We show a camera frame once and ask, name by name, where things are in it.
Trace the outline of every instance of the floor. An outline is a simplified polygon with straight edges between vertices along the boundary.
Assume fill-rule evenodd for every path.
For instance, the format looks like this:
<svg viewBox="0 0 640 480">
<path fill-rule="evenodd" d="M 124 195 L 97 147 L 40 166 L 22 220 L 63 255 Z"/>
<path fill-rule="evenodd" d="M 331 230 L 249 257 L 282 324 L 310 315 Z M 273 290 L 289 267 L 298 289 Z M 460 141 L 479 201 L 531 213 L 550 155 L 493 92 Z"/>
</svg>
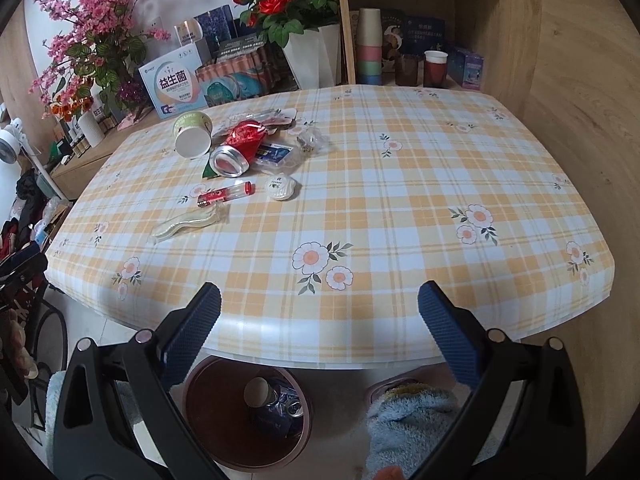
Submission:
<svg viewBox="0 0 640 480">
<path fill-rule="evenodd" d="M 106 319 L 64 294 L 48 290 L 46 299 L 65 315 L 70 346 L 68 357 L 80 338 L 91 337 L 98 344 L 105 345 L 124 342 L 134 334 L 132 329 Z M 57 322 L 53 321 L 50 330 L 44 330 L 38 350 L 39 359 L 48 355 L 50 362 L 60 362 L 60 344 L 57 341 L 60 327 L 56 324 Z M 194 365 L 205 357 L 206 354 L 201 352 Z M 316 410 L 311 438 L 305 450 L 289 466 L 277 471 L 251 475 L 225 468 L 225 473 L 230 480 L 353 480 L 357 476 L 358 468 L 364 466 L 369 449 L 369 438 L 364 425 L 364 391 L 372 384 L 406 370 L 406 367 L 380 370 L 294 370 L 296 377 L 308 387 Z M 505 400 L 493 431 L 498 438 L 507 428 L 517 402 L 518 391 L 518 385 L 514 384 Z M 465 387 L 459 385 L 454 392 L 463 402 Z M 171 393 L 179 405 L 181 387 L 175 386 Z M 27 443 L 45 462 L 42 447 L 22 428 L 20 431 Z M 30 431 L 35 438 L 44 437 L 37 430 Z M 144 423 L 135 425 L 134 433 L 145 456 L 162 463 Z"/>
</svg>

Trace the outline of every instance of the fluffy blue cloth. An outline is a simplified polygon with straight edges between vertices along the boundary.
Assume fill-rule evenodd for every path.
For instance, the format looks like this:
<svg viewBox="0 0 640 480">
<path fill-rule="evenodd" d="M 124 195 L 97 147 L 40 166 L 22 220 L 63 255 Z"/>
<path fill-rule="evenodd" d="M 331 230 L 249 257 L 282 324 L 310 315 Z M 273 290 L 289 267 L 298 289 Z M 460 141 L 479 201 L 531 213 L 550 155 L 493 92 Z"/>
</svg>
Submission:
<svg viewBox="0 0 640 480">
<path fill-rule="evenodd" d="M 62 384 L 65 382 L 66 372 L 54 373 L 47 387 L 47 404 L 45 406 L 45 424 L 46 429 L 44 448 L 47 453 L 47 466 L 53 470 L 53 430 L 56 426 L 56 414 L 58 412 L 58 403 L 60 402 L 60 393 L 62 392 Z M 127 415 L 130 425 L 142 422 L 140 409 L 133 396 L 129 383 L 116 381 L 116 389 L 122 401 L 122 409 Z"/>
<path fill-rule="evenodd" d="M 405 394 L 392 390 L 380 397 L 367 413 L 371 444 L 364 480 L 388 466 L 400 466 L 404 477 L 411 477 L 447 433 L 459 410 L 451 392 L 428 386 Z M 496 451 L 497 441 L 489 437 L 476 462 Z"/>
</svg>

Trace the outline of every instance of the blue rubber grip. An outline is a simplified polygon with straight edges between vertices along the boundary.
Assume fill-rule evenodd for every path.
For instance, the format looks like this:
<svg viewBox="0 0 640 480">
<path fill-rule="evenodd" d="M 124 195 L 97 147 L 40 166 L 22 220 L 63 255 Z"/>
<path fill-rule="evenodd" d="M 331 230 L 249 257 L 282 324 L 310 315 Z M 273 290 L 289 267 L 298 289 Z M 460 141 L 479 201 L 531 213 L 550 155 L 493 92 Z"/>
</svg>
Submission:
<svg viewBox="0 0 640 480">
<path fill-rule="evenodd" d="M 475 390 L 488 351 L 482 325 L 471 312 L 455 307 L 433 281 L 420 287 L 418 310 L 456 380 Z"/>
<path fill-rule="evenodd" d="M 160 382 L 165 391 L 185 380 L 221 309 L 220 290 L 213 283 L 205 283 L 184 309 L 184 317 L 160 349 L 164 365 Z"/>
</svg>

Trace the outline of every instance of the brown glass cup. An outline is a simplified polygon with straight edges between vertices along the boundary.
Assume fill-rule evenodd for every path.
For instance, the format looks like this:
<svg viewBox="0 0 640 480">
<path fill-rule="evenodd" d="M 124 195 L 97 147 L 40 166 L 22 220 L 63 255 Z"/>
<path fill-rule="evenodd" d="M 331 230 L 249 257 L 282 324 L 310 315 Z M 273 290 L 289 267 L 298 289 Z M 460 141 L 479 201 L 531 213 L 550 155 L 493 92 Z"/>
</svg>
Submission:
<svg viewBox="0 0 640 480">
<path fill-rule="evenodd" d="M 398 86 L 418 86 L 418 63 L 420 57 L 411 54 L 396 56 L 396 84 Z"/>
<path fill-rule="evenodd" d="M 443 88 L 447 81 L 447 54 L 437 50 L 424 53 L 423 86 Z"/>
</svg>

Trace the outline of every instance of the white vase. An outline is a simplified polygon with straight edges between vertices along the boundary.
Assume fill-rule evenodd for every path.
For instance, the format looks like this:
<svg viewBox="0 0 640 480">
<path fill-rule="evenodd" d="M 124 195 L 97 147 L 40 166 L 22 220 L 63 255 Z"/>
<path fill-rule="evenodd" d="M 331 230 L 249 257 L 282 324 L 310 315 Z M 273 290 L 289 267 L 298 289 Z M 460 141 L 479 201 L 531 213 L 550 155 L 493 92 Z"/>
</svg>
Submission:
<svg viewBox="0 0 640 480">
<path fill-rule="evenodd" d="M 80 126 L 82 133 L 84 133 L 84 138 L 89 141 L 92 148 L 95 148 L 104 139 L 100 124 L 95 120 L 94 113 L 91 110 L 80 116 L 78 126 Z"/>
<path fill-rule="evenodd" d="M 340 25 L 290 34 L 283 51 L 301 90 L 327 88 L 341 81 Z"/>
</svg>

